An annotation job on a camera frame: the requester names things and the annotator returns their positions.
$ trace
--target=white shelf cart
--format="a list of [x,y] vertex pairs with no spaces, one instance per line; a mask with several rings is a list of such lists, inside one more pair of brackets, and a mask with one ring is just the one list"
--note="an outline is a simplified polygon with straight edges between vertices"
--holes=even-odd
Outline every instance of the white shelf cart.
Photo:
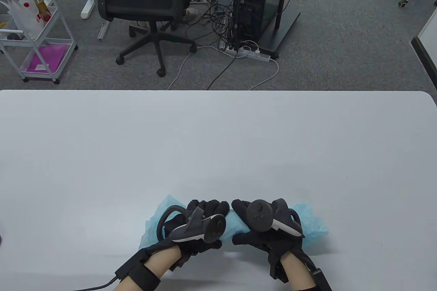
[[[44,29],[41,31],[40,35],[37,39],[32,40],[28,32],[26,31],[25,27],[20,21],[20,17],[12,17],[9,21],[7,29],[0,29],[0,49],[4,53],[4,55],[8,58],[8,60],[11,62],[11,65],[14,67],[14,69],[17,71],[17,73],[20,75],[20,77],[23,79],[24,82],[28,81],[28,78],[45,78],[45,79],[51,79],[55,84],[59,84],[58,77],[62,73],[62,70],[64,69],[65,65],[67,64],[69,58],[71,57],[71,54],[74,50],[78,49],[78,46],[76,44],[76,41],[74,40],[74,37],[70,31],[70,28],[67,25],[67,22],[61,13],[61,10],[57,4],[56,0],[53,1],[53,6],[49,6],[50,13],[52,14],[52,17],[50,20],[45,24]],[[6,2],[0,1],[4,6],[10,9],[10,1],[6,0]],[[69,39],[52,39],[48,38],[47,35],[52,29],[52,27],[56,24],[56,22],[61,19],[62,23],[64,24],[65,29],[67,30],[67,33],[69,35]],[[17,33],[17,34],[24,34],[24,38],[22,40],[8,40],[7,35],[9,33]],[[52,71],[50,67],[47,65],[46,61],[42,57],[39,48],[41,46],[47,46],[50,44],[64,44],[67,45],[67,49],[64,52],[64,55],[61,59],[61,62],[56,69],[56,71]],[[24,46],[31,48],[29,54],[27,55],[26,59],[23,61],[23,63],[18,66],[12,57],[9,55],[6,47],[8,46]],[[41,60],[41,63],[43,64],[45,71],[41,71],[41,73],[35,73],[27,71],[29,64],[31,62],[31,59],[34,55],[37,55],[39,59]]]

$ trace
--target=black glove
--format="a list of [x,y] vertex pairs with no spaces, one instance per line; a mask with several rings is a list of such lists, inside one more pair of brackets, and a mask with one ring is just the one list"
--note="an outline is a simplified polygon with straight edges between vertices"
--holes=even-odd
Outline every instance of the black glove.
[[[211,200],[207,202],[203,200],[201,202],[198,202],[198,200],[192,200],[188,204],[187,210],[192,213],[196,207],[200,207],[200,209],[203,210],[204,218],[216,214],[222,214],[223,216],[226,216],[229,213],[229,204],[226,201],[218,202],[217,200]],[[175,218],[170,219],[169,221],[166,221],[164,223],[164,235],[166,239],[161,241],[161,243],[168,243],[169,245],[172,244],[171,246],[169,246],[169,248],[176,245],[179,246],[182,254],[182,258],[170,268],[171,270],[175,269],[176,266],[182,267],[182,265],[191,256],[195,256],[198,253],[205,252],[209,249],[220,249],[222,246],[222,242],[220,240],[217,240],[213,243],[206,243],[202,239],[175,243],[167,239],[171,231],[176,229],[176,227],[180,227],[181,225],[186,224],[186,222],[186,217],[182,214],[179,214],[176,215]]]
[[[248,225],[246,212],[249,205],[250,202],[239,199],[232,201],[232,208],[246,225]],[[293,217],[294,221],[299,225],[301,224],[299,215],[296,211],[291,209],[290,215]],[[235,245],[249,244],[267,252],[269,254],[268,261],[270,264],[270,276],[274,279],[278,278],[286,283],[288,282],[288,277],[282,267],[281,257],[288,251],[305,263],[311,271],[316,269],[312,260],[302,250],[303,238],[304,236],[296,237],[284,232],[283,230],[270,229],[267,232],[258,232],[251,229],[247,233],[234,235],[232,243]]]

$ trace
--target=gray carpet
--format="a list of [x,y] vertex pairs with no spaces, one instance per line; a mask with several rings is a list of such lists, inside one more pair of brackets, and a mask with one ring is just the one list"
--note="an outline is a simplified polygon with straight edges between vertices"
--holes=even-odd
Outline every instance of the gray carpet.
[[[166,89],[176,77],[189,46],[162,43],[167,76],[159,78],[152,45],[115,63],[117,53],[132,40],[128,22],[114,20],[103,41],[97,40],[101,20],[94,9],[80,18],[86,0],[58,0],[78,41],[61,75],[61,84],[23,83],[6,57],[0,55],[2,89]],[[400,9],[399,0],[292,0],[301,16],[280,48],[279,74],[258,89],[264,90],[422,90],[437,100],[437,91],[410,45],[435,9],[435,0],[412,0]],[[184,35],[187,26],[175,33]],[[190,28],[190,37],[209,32],[209,26]],[[65,37],[62,26],[53,36]],[[206,44],[213,35],[198,40]],[[23,49],[13,49],[19,62]],[[173,89],[205,89],[231,58],[213,49],[200,49],[184,65]],[[276,71],[274,63],[235,60],[212,89],[245,90]]]

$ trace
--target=white plastic bag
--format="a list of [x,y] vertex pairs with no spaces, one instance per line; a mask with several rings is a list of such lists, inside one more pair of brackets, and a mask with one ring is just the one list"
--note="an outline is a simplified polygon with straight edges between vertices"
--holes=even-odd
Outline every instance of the white plastic bag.
[[9,13],[15,22],[20,21],[32,40],[36,40],[44,29],[44,20],[33,0],[9,0]]

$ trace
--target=light blue plastic bag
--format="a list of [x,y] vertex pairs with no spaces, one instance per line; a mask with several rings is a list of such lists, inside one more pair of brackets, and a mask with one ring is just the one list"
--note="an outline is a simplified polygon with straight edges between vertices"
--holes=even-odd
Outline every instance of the light blue plastic bag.
[[[155,214],[150,218],[150,220],[145,222],[145,233],[141,237],[141,242],[139,249],[146,248],[158,242],[156,237],[156,229],[158,228],[158,222],[162,214],[168,207],[172,205],[179,205],[181,207],[187,208],[185,205],[181,204],[178,200],[168,195],[158,206]],[[328,234],[328,229],[323,224],[320,218],[317,218],[312,213],[312,207],[308,204],[301,204],[293,206],[293,209],[298,213],[302,229],[305,234],[303,239],[303,247],[306,248],[311,246],[320,240],[323,235]],[[172,213],[167,220],[172,219],[178,213]],[[243,221],[238,217],[238,215],[231,210],[226,216],[226,230],[220,238],[221,241],[230,241],[232,237],[239,233],[249,232],[249,228]]]

